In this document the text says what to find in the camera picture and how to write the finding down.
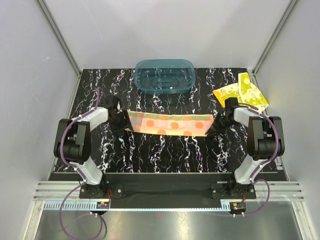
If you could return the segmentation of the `orange polka dot towel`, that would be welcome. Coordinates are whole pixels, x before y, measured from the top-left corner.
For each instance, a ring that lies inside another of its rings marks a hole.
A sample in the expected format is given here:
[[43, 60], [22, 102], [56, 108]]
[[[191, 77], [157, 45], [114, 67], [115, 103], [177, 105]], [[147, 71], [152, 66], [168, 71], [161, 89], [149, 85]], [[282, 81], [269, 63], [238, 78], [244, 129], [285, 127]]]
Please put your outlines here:
[[128, 112], [133, 132], [163, 136], [205, 137], [214, 122], [211, 114], [167, 115]]

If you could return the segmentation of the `yellow patterned towel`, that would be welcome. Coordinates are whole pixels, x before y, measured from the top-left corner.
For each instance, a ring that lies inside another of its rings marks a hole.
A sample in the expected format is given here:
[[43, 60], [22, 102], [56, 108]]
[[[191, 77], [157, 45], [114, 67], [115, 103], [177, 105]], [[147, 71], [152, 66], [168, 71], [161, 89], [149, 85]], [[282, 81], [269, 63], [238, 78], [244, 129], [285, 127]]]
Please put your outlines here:
[[261, 91], [251, 82], [247, 72], [238, 74], [238, 82], [213, 91], [221, 106], [225, 107], [225, 100], [237, 98], [239, 103], [255, 106], [258, 112], [263, 112], [268, 102]]

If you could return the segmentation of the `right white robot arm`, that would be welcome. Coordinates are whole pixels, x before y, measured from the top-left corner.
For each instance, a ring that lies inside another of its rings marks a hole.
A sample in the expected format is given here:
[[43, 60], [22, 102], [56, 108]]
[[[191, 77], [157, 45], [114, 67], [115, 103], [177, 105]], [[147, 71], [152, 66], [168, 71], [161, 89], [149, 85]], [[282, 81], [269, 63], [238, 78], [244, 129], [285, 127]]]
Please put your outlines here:
[[259, 113], [255, 106], [239, 103], [236, 97], [227, 98], [224, 105], [224, 110], [217, 114], [205, 134], [215, 136], [236, 124], [246, 127], [247, 155], [227, 185], [228, 195], [236, 199], [244, 194], [245, 186], [254, 183], [264, 166], [284, 154], [283, 125], [280, 117]]

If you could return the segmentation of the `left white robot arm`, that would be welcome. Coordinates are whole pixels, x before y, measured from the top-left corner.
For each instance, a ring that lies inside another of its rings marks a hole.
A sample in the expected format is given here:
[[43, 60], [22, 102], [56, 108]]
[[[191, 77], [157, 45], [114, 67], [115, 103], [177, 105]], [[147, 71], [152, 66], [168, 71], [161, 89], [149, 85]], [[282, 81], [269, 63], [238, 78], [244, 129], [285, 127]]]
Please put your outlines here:
[[54, 156], [78, 172], [97, 198], [108, 193], [108, 186], [91, 158], [91, 132], [104, 124], [109, 125], [114, 136], [121, 135], [126, 129], [133, 130], [128, 111], [122, 110], [122, 102], [115, 95], [103, 97], [97, 106], [82, 115], [61, 119], [53, 148]]

